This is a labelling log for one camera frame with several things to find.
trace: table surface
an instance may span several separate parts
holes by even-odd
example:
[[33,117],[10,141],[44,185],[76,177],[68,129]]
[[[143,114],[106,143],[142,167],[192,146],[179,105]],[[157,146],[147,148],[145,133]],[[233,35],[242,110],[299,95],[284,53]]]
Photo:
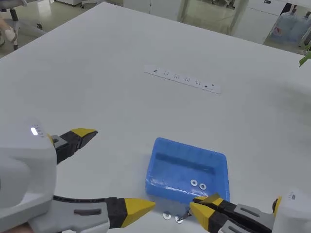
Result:
[[[224,153],[231,201],[270,211],[295,186],[311,194],[311,63],[300,55],[107,3],[0,60],[1,120],[35,116],[50,134],[99,134],[58,166],[56,194],[142,197],[164,137]],[[222,94],[143,72],[157,65]],[[205,232],[153,211],[115,232]]]

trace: metal washer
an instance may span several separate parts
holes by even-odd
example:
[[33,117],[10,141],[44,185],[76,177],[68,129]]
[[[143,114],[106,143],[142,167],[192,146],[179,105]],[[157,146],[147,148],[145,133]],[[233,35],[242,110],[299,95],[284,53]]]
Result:
[[190,181],[190,184],[191,184],[192,186],[197,186],[197,185],[198,185],[198,182],[197,182],[196,180],[191,180],[191,181]]
[[182,223],[182,222],[184,221],[184,220],[178,221],[179,218],[180,218],[180,216],[178,216],[178,215],[175,216],[175,221],[176,221],[178,224],[180,224],[180,223]]
[[165,220],[170,220],[171,217],[172,217],[172,215],[171,215],[170,212],[165,211],[165,212],[163,213],[163,218],[164,218]]
[[199,185],[199,187],[200,187],[202,190],[206,190],[206,184],[204,184],[204,183],[201,183],[201,184]]

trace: white cabinet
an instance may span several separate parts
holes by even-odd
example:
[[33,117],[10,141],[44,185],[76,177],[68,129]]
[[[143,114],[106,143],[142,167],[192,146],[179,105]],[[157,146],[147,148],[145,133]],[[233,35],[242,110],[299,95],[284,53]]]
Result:
[[151,0],[124,0],[123,7],[149,13]]
[[263,11],[273,15],[280,15],[285,6],[284,2],[277,0],[249,0],[248,8]]
[[247,8],[233,36],[263,44],[278,16]]
[[150,14],[177,21],[183,3],[183,0],[151,0]]

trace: blue plastic tray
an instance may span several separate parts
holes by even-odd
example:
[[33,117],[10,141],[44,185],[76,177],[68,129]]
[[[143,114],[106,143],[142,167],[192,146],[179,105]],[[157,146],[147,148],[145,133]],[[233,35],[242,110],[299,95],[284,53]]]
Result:
[[[192,186],[194,179],[197,186]],[[200,183],[207,188],[201,190]],[[189,204],[194,197],[218,193],[230,201],[227,159],[224,154],[165,138],[157,138],[146,176],[149,195]]]

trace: white power strip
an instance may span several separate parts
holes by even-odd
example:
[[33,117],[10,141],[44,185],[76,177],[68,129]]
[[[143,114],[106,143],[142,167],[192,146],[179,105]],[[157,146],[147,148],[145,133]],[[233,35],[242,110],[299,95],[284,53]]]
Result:
[[153,74],[158,77],[172,80],[178,83],[186,84],[188,86],[193,86],[206,91],[210,91],[216,94],[221,94],[220,87],[213,83],[202,83],[196,78],[192,78],[186,75],[177,74],[176,72],[169,71],[167,69],[159,68],[157,66],[145,66],[145,73]]

